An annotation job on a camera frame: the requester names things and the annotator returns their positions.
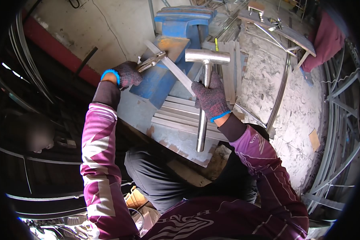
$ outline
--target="knit glove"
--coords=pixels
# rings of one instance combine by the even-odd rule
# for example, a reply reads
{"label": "knit glove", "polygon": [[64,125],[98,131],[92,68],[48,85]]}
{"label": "knit glove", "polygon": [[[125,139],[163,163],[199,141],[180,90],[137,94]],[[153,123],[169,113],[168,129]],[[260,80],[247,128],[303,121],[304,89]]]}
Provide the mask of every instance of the knit glove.
{"label": "knit glove", "polygon": [[137,63],[132,61],[126,61],[113,69],[106,70],[101,79],[105,76],[106,73],[114,73],[117,77],[117,87],[125,88],[131,85],[139,85],[143,80],[141,74],[136,70]]}
{"label": "knit glove", "polygon": [[197,97],[195,108],[200,108],[201,106],[205,111],[206,117],[211,122],[231,112],[225,101],[223,83],[220,81],[217,73],[212,72],[209,88],[198,82],[193,82],[191,88]]}

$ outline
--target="bench vise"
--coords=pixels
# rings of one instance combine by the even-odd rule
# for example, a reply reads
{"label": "bench vise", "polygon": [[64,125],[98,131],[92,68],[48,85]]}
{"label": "bench vise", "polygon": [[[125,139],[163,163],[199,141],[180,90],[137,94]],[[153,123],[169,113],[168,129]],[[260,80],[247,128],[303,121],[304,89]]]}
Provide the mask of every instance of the bench vise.
{"label": "bench vise", "polygon": [[[216,10],[198,6],[164,7],[155,17],[156,22],[162,22],[162,35],[153,44],[188,74],[195,63],[185,62],[185,50],[201,48],[200,43],[208,36],[208,25],[216,14]],[[154,56],[147,49],[141,60]],[[143,71],[142,76],[143,81],[139,86],[132,86],[130,92],[161,108],[177,78],[161,61]]]}

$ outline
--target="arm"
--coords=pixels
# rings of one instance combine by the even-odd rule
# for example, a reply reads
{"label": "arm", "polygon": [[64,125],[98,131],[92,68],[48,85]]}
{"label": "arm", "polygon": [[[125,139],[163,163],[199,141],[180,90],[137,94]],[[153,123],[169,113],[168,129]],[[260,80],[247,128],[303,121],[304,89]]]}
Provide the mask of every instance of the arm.
{"label": "arm", "polygon": [[256,180],[261,195],[261,208],[285,219],[306,234],[307,209],[292,189],[289,174],[281,166],[276,151],[256,130],[242,123],[233,114],[228,114],[225,118],[223,123],[218,122],[218,119],[215,122]]}
{"label": "arm", "polygon": [[120,102],[118,87],[139,84],[142,79],[128,72],[135,66],[120,66],[123,69],[117,71],[121,81],[113,73],[103,75],[89,105],[82,136],[81,175],[94,239],[115,239],[139,234],[121,193],[121,173],[115,165],[115,127],[116,110]]}

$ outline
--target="black metal bar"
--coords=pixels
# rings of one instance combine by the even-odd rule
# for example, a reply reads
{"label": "black metal bar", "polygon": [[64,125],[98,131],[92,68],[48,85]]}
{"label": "black metal bar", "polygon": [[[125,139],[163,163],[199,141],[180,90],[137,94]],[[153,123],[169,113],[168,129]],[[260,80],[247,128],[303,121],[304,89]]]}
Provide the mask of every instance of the black metal bar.
{"label": "black metal bar", "polygon": [[73,75],[73,79],[76,79],[81,70],[84,68],[84,66],[87,64],[87,62],[91,59],[91,57],[95,54],[97,51],[97,47],[94,47],[92,51],[85,57],[85,59],[82,61],[79,68],[76,70],[75,74]]}

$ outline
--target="steel pipe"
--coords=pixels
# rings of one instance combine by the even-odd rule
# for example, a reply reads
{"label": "steel pipe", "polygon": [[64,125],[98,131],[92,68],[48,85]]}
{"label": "steel pipe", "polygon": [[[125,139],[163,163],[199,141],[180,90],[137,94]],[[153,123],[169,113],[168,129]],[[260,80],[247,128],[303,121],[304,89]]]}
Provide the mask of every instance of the steel pipe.
{"label": "steel pipe", "polygon": [[[225,52],[217,52],[201,49],[186,49],[186,62],[200,62],[203,64],[203,81],[202,84],[209,88],[211,83],[212,64],[228,65],[231,60],[230,54]],[[205,111],[200,108],[199,127],[197,131],[196,151],[204,151],[207,117]]]}

